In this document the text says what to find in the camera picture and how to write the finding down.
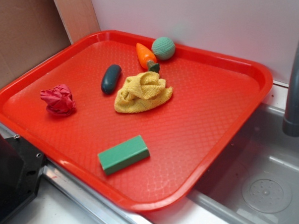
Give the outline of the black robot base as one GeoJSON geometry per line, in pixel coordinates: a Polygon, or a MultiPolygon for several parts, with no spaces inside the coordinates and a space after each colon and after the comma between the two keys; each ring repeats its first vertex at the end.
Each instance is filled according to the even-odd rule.
{"type": "Polygon", "coordinates": [[[0,224],[36,198],[45,155],[23,137],[0,134],[0,224]]]}

